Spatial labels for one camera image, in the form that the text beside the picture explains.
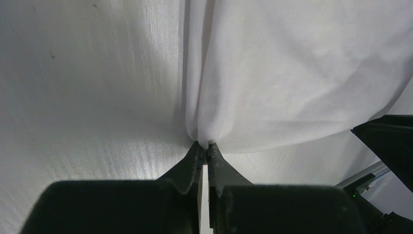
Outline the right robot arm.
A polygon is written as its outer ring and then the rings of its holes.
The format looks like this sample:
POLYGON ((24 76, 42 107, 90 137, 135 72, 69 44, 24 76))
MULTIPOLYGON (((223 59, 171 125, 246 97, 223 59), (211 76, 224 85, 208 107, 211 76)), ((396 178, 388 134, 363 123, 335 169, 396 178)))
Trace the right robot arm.
POLYGON ((385 214, 362 196, 368 187, 393 172, 411 191, 413 189, 413 116, 384 115, 354 127, 357 136, 380 161, 345 179, 341 188, 356 204, 369 234, 411 234, 412 220, 394 212, 385 214))

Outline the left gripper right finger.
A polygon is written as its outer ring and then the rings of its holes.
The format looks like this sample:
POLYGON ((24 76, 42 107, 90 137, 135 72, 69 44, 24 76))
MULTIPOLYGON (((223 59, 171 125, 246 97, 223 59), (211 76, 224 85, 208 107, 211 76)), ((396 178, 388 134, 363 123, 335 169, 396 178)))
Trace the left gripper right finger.
POLYGON ((210 227, 216 234, 362 234, 350 197, 332 186, 255 185, 212 144, 206 152, 210 227))

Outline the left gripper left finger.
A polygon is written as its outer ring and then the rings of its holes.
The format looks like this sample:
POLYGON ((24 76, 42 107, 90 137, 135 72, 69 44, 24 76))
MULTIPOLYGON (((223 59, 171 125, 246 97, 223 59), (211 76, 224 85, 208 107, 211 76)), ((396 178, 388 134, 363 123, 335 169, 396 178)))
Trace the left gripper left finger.
POLYGON ((156 180, 58 181, 40 195, 23 234, 197 234, 204 150, 195 142, 156 180))

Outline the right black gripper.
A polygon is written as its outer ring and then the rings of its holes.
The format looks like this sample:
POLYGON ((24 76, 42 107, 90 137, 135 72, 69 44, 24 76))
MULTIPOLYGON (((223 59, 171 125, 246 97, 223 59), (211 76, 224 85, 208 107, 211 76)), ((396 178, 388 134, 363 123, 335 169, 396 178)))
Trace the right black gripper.
POLYGON ((351 130, 375 155, 413 190, 413 116, 384 115, 351 130))

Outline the white t-shirt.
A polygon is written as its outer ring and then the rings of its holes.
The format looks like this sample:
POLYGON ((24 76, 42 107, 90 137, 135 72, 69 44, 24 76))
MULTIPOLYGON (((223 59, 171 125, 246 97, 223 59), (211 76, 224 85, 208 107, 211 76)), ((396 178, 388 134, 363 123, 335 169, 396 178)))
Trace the white t-shirt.
POLYGON ((188 0, 189 136, 232 153, 384 114, 413 76, 410 0, 188 0))

